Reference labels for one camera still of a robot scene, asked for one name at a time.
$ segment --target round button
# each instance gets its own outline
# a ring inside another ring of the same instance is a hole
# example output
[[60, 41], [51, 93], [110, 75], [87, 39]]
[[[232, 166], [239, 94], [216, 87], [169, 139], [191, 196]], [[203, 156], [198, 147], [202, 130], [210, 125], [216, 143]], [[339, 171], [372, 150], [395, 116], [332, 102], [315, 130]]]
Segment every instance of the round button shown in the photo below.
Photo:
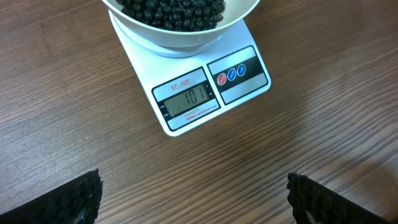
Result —
[[226, 75], [225, 75], [225, 73], [221, 73], [218, 76], [217, 82], [218, 82], [219, 85], [224, 85], [226, 83]]
[[241, 64], [238, 67], [238, 75], [243, 76], [246, 73], [246, 66], [244, 64]]
[[228, 80], [233, 81], [236, 78], [236, 70], [235, 68], [231, 68], [228, 72]]

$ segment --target bowl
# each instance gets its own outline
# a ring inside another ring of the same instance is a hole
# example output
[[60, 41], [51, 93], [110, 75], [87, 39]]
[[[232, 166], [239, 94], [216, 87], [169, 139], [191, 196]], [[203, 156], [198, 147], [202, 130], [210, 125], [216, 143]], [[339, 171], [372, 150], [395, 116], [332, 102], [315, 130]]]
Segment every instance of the bowl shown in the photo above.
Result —
[[165, 47], [194, 47], [209, 43], [247, 16], [260, 2], [260, 0], [225, 0], [225, 11], [221, 13], [224, 19], [217, 24], [215, 29], [198, 32], [176, 32], [151, 27], [130, 18], [121, 12], [123, 7], [116, 0], [102, 1], [112, 14], [135, 34]]

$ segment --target wooden table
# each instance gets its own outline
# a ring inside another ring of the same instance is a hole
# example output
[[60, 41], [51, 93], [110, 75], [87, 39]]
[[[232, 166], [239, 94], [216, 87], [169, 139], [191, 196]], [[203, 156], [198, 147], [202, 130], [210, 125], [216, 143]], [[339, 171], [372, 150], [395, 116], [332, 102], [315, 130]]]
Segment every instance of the wooden table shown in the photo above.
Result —
[[101, 1], [0, 3], [0, 213], [99, 168], [98, 223], [293, 223], [287, 174], [398, 212], [398, 1], [262, 0], [270, 91], [164, 134]]

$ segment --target black textured object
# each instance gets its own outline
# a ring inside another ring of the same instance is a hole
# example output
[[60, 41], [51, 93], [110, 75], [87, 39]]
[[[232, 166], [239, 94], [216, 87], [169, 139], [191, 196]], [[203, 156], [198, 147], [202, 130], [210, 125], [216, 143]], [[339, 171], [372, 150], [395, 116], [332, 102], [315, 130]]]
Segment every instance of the black textured object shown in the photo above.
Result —
[[220, 13], [225, 10], [224, 0], [116, 1], [123, 6], [125, 15], [152, 27], [178, 32], [214, 29], [223, 20]]
[[102, 181], [96, 169], [0, 215], [0, 223], [92, 224], [101, 196]]
[[287, 200], [297, 224], [385, 224], [365, 210], [304, 175], [290, 173]]

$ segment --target pile of black beans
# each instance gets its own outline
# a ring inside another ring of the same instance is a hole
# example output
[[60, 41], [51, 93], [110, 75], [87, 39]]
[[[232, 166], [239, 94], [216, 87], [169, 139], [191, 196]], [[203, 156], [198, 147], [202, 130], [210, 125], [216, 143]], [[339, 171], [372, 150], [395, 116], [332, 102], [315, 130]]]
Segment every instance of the pile of black beans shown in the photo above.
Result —
[[165, 30], [214, 29], [223, 20], [224, 0], [117, 0], [129, 17]]

